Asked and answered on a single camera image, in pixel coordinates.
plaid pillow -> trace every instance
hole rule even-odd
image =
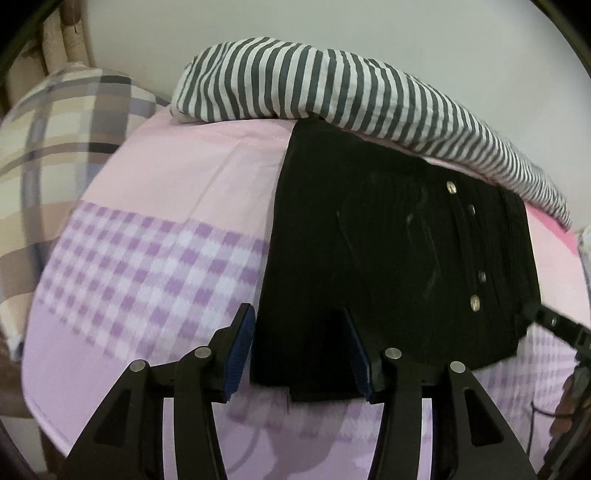
[[[166,102],[128,76],[68,64],[0,126],[0,329],[21,354],[53,241],[109,156]]]

black garment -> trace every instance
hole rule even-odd
[[[321,120],[292,133],[275,196],[251,380],[357,396],[344,307],[380,348],[480,368],[515,354],[540,298],[521,199]]]

blue gripper pad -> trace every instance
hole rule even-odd
[[[238,385],[242,378],[242,372],[244,372],[244,366],[246,365],[248,352],[251,349],[252,339],[255,334],[255,321],[254,308],[252,305],[243,303],[234,318],[234,322],[240,322],[240,325],[237,328],[238,331],[224,364],[225,375],[222,384],[222,392],[226,401],[230,399],[236,390],[238,390]],[[234,322],[232,322],[233,325],[230,327],[232,330],[235,327]]]
[[[363,348],[353,319],[347,310],[343,311],[343,315],[345,316],[345,335],[349,351],[349,363],[351,364],[351,370],[355,377],[355,384],[359,393],[365,397],[365,400],[369,401],[374,394],[371,383],[371,364]]]

pink fabric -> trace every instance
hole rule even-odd
[[[274,189],[292,128],[293,122],[279,120],[177,125],[164,112],[140,127],[97,176],[43,274],[22,367],[27,404],[64,453],[133,359],[174,359],[166,353],[182,355],[206,343],[214,327],[227,325],[233,301],[256,304],[265,254],[254,246],[269,239]],[[531,207],[527,212],[544,302],[589,325],[574,236],[555,231],[545,214]],[[157,245],[141,244],[149,235]],[[245,251],[262,254],[245,257]],[[187,262],[191,256],[195,260]],[[207,263],[199,263],[203,257]],[[107,258],[112,262],[101,266]],[[226,273],[228,266],[241,273]],[[138,276],[143,268],[146,275]],[[245,271],[253,280],[240,283]],[[112,294],[95,295],[93,280]],[[197,299],[204,288],[211,291],[207,302]],[[130,292],[136,292],[132,300],[146,301],[123,312]],[[194,302],[176,303],[191,293]],[[165,307],[167,317],[150,324],[157,307]],[[115,321],[96,322],[96,313],[112,314]],[[570,348],[533,326],[515,358],[476,375],[523,444],[530,401],[553,410],[574,365]],[[354,401],[288,408],[284,392],[253,387],[247,379],[246,372],[231,401],[215,406],[230,479],[365,480],[381,406]],[[175,478],[170,406],[165,419],[167,478]],[[536,418],[536,467],[550,441],[548,427],[548,420]],[[425,452],[430,442],[425,406]],[[420,480],[428,478],[428,465],[421,464]]]

black clothing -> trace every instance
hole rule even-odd
[[[497,186],[298,121],[275,196],[251,379],[294,401],[358,396],[344,307],[379,347],[480,368],[515,354],[539,300],[523,201]]]

